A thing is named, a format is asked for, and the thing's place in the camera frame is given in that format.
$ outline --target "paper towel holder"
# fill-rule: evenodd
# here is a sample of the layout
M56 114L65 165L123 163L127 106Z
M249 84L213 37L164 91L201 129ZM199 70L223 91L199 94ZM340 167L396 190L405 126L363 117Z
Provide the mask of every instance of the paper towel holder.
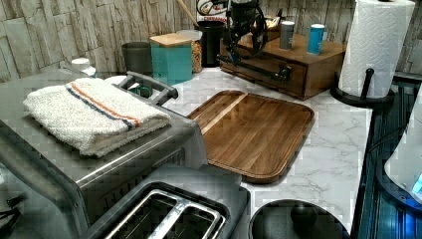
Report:
M391 89L389 90L387 96L383 98L372 99L372 98L367 97L370 81L374 73L375 71L372 68L366 69L366 77L363 83L363 89L362 89L362 93L360 97L353 96L351 94L348 94L342 91L338 87L337 74L335 74L335 86L331 88L329 92L336 100L353 107L369 108L369 109L374 109L375 107L387 108L394 101L395 94L393 91L391 91Z

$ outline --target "wooden cutting board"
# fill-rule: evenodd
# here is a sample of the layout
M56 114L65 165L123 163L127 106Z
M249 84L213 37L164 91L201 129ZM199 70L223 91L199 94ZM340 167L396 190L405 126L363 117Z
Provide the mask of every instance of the wooden cutting board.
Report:
M300 150L314 111L243 92L221 92L188 116L204 135L210 164L255 183L278 179Z

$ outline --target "white marble countertop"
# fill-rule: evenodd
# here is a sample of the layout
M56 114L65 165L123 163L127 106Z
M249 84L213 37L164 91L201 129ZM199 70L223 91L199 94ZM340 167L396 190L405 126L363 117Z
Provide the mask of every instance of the white marble countertop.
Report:
M313 109L314 124L287 174L270 184L241 185L251 192L251 216L269 202L299 199L327 210L350 232L372 110L345 105L329 92L302 102L219 68L204 69L191 81L174 87L179 98L164 106L184 116L225 90L254 93Z

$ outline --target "cup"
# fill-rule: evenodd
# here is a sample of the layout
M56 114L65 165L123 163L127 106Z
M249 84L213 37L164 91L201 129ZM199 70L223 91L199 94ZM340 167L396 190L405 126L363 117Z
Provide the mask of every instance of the cup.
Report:
M290 21L282 22L280 29L280 48L289 50L292 48L295 23Z
M323 24L312 24L310 33L310 42L308 43L308 52L319 54L322 45L322 36L325 26Z

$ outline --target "towel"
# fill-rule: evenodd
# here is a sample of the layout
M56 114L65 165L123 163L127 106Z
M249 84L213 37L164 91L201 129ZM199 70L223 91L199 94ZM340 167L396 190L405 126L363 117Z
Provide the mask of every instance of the towel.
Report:
M23 103L52 135L101 157L170 124L170 116L102 79L81 78L30 93Z

